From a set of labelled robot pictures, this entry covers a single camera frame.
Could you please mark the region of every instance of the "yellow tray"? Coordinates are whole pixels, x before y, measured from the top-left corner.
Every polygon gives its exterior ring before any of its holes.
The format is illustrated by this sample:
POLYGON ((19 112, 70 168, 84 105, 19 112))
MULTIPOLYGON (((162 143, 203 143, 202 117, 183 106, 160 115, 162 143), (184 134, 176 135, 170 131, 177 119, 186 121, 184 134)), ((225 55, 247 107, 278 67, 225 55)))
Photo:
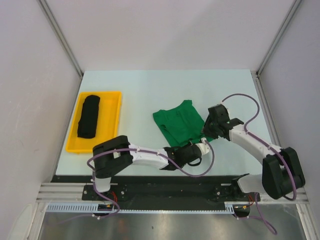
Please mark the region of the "yellow tray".
POLYGON ((113 139, 118 134, 119 115, 121 107, 120 91, 92 91, 81 92, 78 96, 69 137, 65 150, 69 153, 92 153, 92 148, 105 141, 113 139), (82 106, 86 97, 96 95, 100 97, 98 121, 94 138, 78 137, 78 122, 81 117, 82 106))

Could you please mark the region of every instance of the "white wall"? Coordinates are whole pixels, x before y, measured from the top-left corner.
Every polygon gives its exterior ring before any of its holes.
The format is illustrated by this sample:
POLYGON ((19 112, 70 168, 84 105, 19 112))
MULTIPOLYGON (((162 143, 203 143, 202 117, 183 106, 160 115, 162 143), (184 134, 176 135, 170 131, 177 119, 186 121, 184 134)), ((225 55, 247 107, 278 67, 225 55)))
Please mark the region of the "white wall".
POLYGON ((47 0, 82 70, 257 70, 294 0, 47 0))
POLYGON ((284 147, 298 152, 320 223, 320 1, 305 0, 261 75, 284 147))
POLYGON ((57 159, 80 79, 35 0, 0 7, 0 235, 57 159))

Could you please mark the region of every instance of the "metal floor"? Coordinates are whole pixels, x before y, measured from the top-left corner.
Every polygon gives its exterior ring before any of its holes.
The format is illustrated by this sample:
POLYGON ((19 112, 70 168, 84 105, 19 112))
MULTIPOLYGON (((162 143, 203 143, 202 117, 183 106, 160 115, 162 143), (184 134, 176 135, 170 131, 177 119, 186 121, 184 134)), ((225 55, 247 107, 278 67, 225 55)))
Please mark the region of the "metal floor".
MULTIPOLYGON (((126 213, 57 224, 79 213, 51 212, 45 214, 39 240, 306 240, 295 205, 261 205, 261 209, 277 236, 259 220, 237 221, 232 215, 126 213)), ((254 206, 251 215, 258 215, 254 206)))

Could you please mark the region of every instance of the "table surface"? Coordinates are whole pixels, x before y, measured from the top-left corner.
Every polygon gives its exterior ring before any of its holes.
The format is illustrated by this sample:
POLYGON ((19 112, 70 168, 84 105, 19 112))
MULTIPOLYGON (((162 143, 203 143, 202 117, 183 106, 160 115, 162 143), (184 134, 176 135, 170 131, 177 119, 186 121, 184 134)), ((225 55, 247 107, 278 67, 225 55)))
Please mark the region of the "table surface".
MULTIPOLYGON (((192 100, 193 106, 205 120, 208 108, 234 93, 248 94, 258 100, 249 70, 148 70, 148 71, 86 71, 79 89, 81 92, 121 91, 122 107, 118 135, 127 135, 131 143, 146 148, 169 146, 153 120, 152 113, 172 109, 183 100, 192 100)), ((256 113, 256 105, 241 96, 225 102, 230 118, 249 120, 256 113)), ((56 175, 91 175, 86 161, 92 154, 66 152, 71 127, 70 121, 59 157, 56 175)), ((270 142, 270 135, 262 112, 248 127, 270 142)), ((215 160, 207 173, 214 175, 259 174, 262 166, 238 145, 219 138, 211 142, 215 160)), ((201 174, 211 163, 211 153, 202 158, 199 166, 186 165, 191 174, 201 174)), ((179 170, 164 171, 149 166, 129 166, 118 176, 183 176, 179 170)))

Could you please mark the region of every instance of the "black strap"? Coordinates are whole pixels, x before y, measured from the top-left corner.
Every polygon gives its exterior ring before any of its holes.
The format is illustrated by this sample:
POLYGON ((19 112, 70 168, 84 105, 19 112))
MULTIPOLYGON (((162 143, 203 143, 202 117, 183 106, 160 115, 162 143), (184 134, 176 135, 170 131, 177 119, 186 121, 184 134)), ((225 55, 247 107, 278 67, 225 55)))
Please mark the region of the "black strap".
POLYGON ((78 123, 78 138, 93 139, 96 136, 100 97, 87 96, 82 105, 81 118, 78 123))
POLYGON ((202 161, 202 158, 199 157, 199 162, 197 162, 197 163, 188 162, 188 165, 191 166, 191 167, 196 167, 196 166, 199 166, 201 164, 201 161, 202 161))

